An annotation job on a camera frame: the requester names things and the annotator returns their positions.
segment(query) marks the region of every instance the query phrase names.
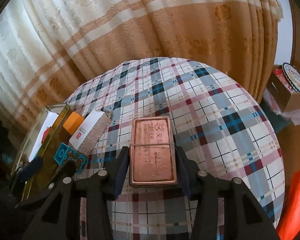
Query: wooden floor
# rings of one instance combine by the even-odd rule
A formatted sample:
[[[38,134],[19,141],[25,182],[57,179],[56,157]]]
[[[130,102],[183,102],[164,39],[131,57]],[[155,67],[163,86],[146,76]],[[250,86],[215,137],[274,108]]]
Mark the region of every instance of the wooden floor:
[[[300,168],[300,125],[292,123],[277,134],[282,150],[285,181],[290,185],[293,173]]]

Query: blue box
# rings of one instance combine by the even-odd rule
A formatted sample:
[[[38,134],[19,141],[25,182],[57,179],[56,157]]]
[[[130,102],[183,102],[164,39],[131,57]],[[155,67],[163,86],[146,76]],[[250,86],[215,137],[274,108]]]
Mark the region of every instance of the blue box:
[[[60,144],[53,158],[59,165],[63,165],[67,160],[74,162],[76,173],[80,173],[83,165],[87,162],[87,157],[64,143]]]

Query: checkered fabric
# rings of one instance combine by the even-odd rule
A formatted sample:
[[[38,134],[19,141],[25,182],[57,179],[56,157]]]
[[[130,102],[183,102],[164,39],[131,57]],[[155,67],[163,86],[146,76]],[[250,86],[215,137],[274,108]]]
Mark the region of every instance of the checkered fabric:
[[[260,106],[227,75],[182,58],[133,60],[86,82],[67,103],[83,116],[96,107],[112,119],[77,179],[130,145],[133,118],[169,116],[188,158],[215,177],[242,178],[277,226],[284,196],[281,150]],[[197,202],[178,186],[131,188],[128,176],[118,200],[108,203],[114,239],[189,239]],[[223,239],[223,212],[219,199],[216,239]],[[85,239],[85,199],[81,220]]]

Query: floral patterned curtain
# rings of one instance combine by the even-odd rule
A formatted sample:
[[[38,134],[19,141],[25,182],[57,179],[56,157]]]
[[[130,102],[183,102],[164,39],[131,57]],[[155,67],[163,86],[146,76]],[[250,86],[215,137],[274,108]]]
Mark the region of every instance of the floral patterned curtain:
[[[11,0],[0,15],[0,104],[24,132],[42,107],[123,61],[211,65],[261,100],[276,0]]]

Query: silver screw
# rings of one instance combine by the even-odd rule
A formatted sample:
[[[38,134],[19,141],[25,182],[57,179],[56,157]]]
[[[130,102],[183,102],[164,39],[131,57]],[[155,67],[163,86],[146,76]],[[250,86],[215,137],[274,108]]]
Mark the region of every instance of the silver screw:
[[[63,183],[64,184],[69,184],[71,182],[71,178],[70,177],[66,177],[63,179]]]
[[[198,175],[201,177],[206,177],[208,173],[206,171],[198,171]]]
[[[52,182],[49,186],[48,189],[52,189],[54,187],[54,182]]]
[[[107,175],[107,171],[106,170],[101,170],[101,171],[98,171],[98,175],[103,177],[103,176],[106,176]]]
[[[240,179],[240,178],[238,178],[238,177],[235,177],[235,178],[233,179],[233,182],[234,182],[235,184],[241,184],[241,183],[242,183],[242,179]]]

